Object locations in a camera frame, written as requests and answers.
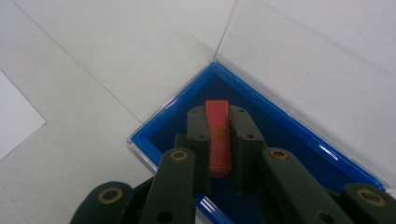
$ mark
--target red wooden block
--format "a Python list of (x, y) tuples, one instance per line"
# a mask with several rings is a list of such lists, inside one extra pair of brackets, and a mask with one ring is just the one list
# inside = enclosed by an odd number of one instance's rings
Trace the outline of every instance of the red wooden block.
[(231, 172), (228, 101), (208, 100), (205, 109), (210, 130), (210, 177), (221, 178)]

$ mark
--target red block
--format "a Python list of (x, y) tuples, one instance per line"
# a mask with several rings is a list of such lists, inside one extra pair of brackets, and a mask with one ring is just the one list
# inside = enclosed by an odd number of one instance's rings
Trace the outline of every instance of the red block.
[(221, 178), (231, 172), (228, 101), (208, 100), (205, 107), (210, 130), (210, 177)]

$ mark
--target white paper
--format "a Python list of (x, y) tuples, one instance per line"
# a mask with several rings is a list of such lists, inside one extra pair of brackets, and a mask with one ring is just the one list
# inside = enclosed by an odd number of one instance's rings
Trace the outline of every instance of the white paper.
[(0, 71), (0, 160), (45, 122)]

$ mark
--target black plastic part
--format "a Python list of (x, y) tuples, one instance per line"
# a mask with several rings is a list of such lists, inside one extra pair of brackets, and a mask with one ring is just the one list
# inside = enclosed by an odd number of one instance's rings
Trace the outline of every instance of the black plastic part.
[(284, 223), (353, 223), (326, 189), (287, 150), (265, 149), (260, 170), (282, 211)]
[(163, 153), (139, 224), (194, 223), (194, 153), (175, 148)]
[(138, 223), (149, 195), (153, 179), (154, 177), (146, 180), (132, 190), (131, 201), (124, 214), (123, 221), (121, 222), (122, 224)]
[(129, 185), (121, 182), (98, 186), (79, 206), (70, 224), (121, 224), (132, 191)]
[(175, 146), (177, 147), (187, 147), (187, 135), (184, 133), (178, 133), (176, 135)]
[(210, 192), (210, 131), (205, 106), (191, 109), (187, 118), (187, 148), (195, 153), (195, 194)]
[(230, 105), (230, 145), (232, 174), (237, 194), (256, 193), (257, 161), (267, 144), (249, 113)]
[(396, 201), (373, 186), (352, 183), (345, 186), (341, 204), (356, 223), (396, 223)]

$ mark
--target blue tray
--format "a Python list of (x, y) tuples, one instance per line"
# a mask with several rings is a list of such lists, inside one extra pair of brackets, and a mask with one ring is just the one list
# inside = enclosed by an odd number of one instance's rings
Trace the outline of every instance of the blue tray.
[[(341, 192), (345, 184), (362, 182), (383, 189), (383, 183), (351, 161), (303, 124), (289, 116), (220, 63), (210, 64), (129, 141), (158, 166), (178, 133), (187, 129), (187, 112), (206, 100), (228, 100), (245, 108), (269, 147), (292, 152), (325, 188)], [(230, 176), (212, 180), (212, 194), (197, 196), (196, 205), (214, 223), (260, 223), (254, 196), (233, 194)]]

